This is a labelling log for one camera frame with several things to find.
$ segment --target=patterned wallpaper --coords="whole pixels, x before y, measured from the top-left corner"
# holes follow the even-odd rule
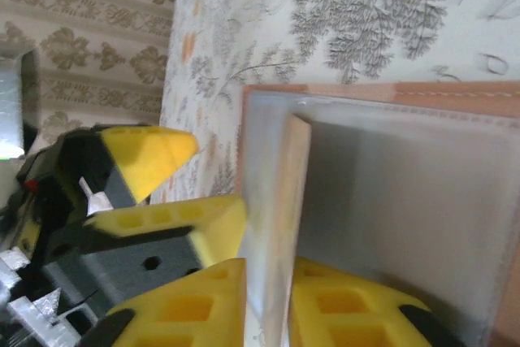
[[[158,122],[174,1],[0,0],[2,39],[38,50],[40,145],[94,122]]]

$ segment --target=transparent plastic sheet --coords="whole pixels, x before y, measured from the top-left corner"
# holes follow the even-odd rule
[[[313,124],[297,240],[273,230],[275,162],[288,113]],[[487,344],[518,237],[516,119],[255,92],[246,121],[243,254],[249,306],[266,347],[287,343],[290,284],[280,281],[293,272],[284,252],[296,247],[412,293],[468,346]]]

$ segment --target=yellow foam piece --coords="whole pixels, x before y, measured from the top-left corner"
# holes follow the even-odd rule
[[[101,136],[136,202],[142,202],[198,151],[193,134],[159,126],[108,128]]]
[[[116,306],[136,316],[113,347],[242,347],[245,272],[230,259]]]
[[[238,195],[222,195],[96,213],[85,224],[126,237],[185,226],[201,264],[234,258],[244,235],[247,211]]]
[[[430,347],[399,311],[426,309],[386,286],[297,258],[289,312],[291,347]]]

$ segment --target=floral wallpaper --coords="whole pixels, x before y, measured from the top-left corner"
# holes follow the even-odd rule
[[[234,189],[244,84],[520,78],[518,0],[176,0],[161,124],[200,153],[155,197]]]
[[[0,0],[0,41],[37,49],[42,133],[157,123],[175,0]]]

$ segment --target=red light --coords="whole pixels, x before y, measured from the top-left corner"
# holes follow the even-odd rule
[[[28,180],[27,182],[24,183],[24,186],[31,193],[37,193],[37,191],[38,191],[38,182],[36,181],[36,179]]]

